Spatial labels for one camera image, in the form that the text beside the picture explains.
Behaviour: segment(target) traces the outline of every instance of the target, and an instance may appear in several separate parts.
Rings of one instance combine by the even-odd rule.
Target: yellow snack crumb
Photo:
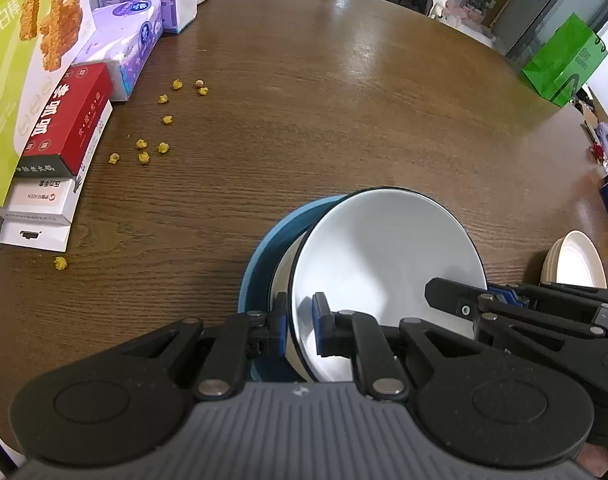
[[[66,267],[68,267],[68,262],[66,261],[65,257],[58,256],[55,258],[55,269],[64,270]]]

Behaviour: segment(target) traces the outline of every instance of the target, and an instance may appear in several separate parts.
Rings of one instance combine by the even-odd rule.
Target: stacked bowls
[[[261,241],[242,282],[239,312],[269,310],[287,293],[285,358],[257,360],[255,380],[350,381],[350,360],[319,357],[311,298],[324,292],[332,311],[358,310],[380,324],[426,319],[473,338],[472,323],[429,307],[424,287],[446,278],[486,288],[473,242],[443,206],[411,190],[378,187],[312,202]]]

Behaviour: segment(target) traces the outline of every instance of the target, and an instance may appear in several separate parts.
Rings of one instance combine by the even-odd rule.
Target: white box
[[[76,177],[12,181],[6,203],[0,207],[0,216],[4,218],[0,243],[58,252],[66,250],[88,166],[111,112],[112,105],[107,102]]]

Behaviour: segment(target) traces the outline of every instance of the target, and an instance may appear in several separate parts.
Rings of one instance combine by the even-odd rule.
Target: stacked plates
[[[589,237],[571,231],[559,238],[544,259],[542,282],[606,288],[602,261]]]
[[[472,338],[471,322],[426,303],[425,285],[436,276],[486,288],[482,262],[462,225],[419,193],[366,189],[312,203],[280,222],[251,259],[239,311],[267,310],[278,292],[287,292],[288,368],[303,380],[349,381],[350,360],[317,355],[312,295],[324,292],[334,312],[359,310],[391,326],[402,317],[421,317]],[[285,372],[276,379],[275,365],[255,363],[255,378],[292,379]]]

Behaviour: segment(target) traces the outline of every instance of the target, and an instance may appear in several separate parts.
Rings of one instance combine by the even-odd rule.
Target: blue bowl
[[[237,303],[238,312],[269,309],[273,274],[286,249],[342,198],[342,195],[330,196],[303,205],[289,213],[264,236],[244,272]],[[251,378],[254,381],[278,383],[302,381],[285,357],[253,360]]]

